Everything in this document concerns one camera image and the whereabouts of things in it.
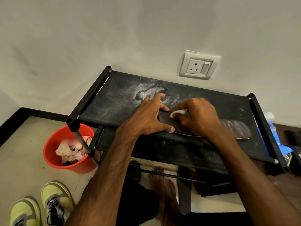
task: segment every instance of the shoelace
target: shoelace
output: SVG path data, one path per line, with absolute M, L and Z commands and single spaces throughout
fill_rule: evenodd
M 19 219 L 14 226 L 23 226 L 24 219 Z
M 56 226 L 63 226 L 64 225 L 64 209 L 58 205 L 58 199 L 57 197 L 51 198 L 48 202 L 48 208 L 49 208 L 49 215 L 47 217 L 47 224 L 48 225 L 56 225 Z M 58 211 L 56 207 L 60 208 L 62 210 L 62 216 L 59 218 Z

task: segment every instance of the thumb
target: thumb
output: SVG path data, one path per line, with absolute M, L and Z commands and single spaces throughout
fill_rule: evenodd
M 175 118 L 178 118 L 181 121 L 181 124 L 184 125 L 187 118 L 183 114 L 179 114 L 179 113 L 176 113 L 174 115 L 175 115 Z
M 161 123 L 161 127 L 162 127 L 161 128 L 162 131 L 165 131 L 165 132 L 173 133 L 175 131 L 175 128 L 168 124 Z

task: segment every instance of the shoe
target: shoe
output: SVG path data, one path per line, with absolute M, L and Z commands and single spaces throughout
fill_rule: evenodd
M 47 224 L 63 226 L 73 211 L 73 200 L 67 187 L 59 182 L 49 182 L 43 187 L 41 198 L 48 210 Z
M 41 212 L 38 204 L 31 198 L 16 202 L 11 210 L 10 226 L 40 226 Z

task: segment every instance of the red bucket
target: red bucket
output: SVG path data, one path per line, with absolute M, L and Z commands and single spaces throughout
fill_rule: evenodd
M 94 136 L 94 131 L 87 125 L 80 124 L 79 132 L 82 136 Z M 96 164 L 92 161 L 92 159 L 86 155 L 82 160 L 78 161 L 69 166 L 64 166 L 62 164 L 62 157 L 58 156 L 55 151 L 58 149 L 58 146 L 61 144 L 63 140 L 72 140 L 76 139 L 75 135 L 70 131 L 68 126 L 62 127 L 58 129 L 55 133 L 49 137 L 47 140 L 43 155 L 47 164 L 56 169 L 67 169 L 70 171 L 74 171 L 78 174 L 86 174 L 96 167 Z M 95 158 L 97 160 L 100 159 L 100 154 L 98 151 L 95 151 Z

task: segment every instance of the tiled floor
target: tiled floor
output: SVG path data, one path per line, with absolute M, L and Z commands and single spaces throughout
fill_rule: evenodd
M 65 123 L 30 117 L 0 148 L 0 225 L 8 225 L 14 203 L 25 196 L 34 197 L 41 208 L 42 223 L 46 224 L 46 210 L 41 203 L 41 190 L 50 181 L 64 183 L 73 195 L 75 203 L 81 197 L 93 172 L 78 175 L 68 170 L 54 169 L 44 161 L 43 147 L 47 139 Z M 143 169 L 163 166 L 168 174 L 176 174 L 177 166 L 136 159 Z M 172 179 L 177 190 L 175 179 Z M 141 184 L 148 188 L 147 174 L 142 173 Z M 192 190 L 191 209 L 194 212 L 244 211 L 238 194 L 202 198 Z M 160 225 L 150 220 L 143 226 Z

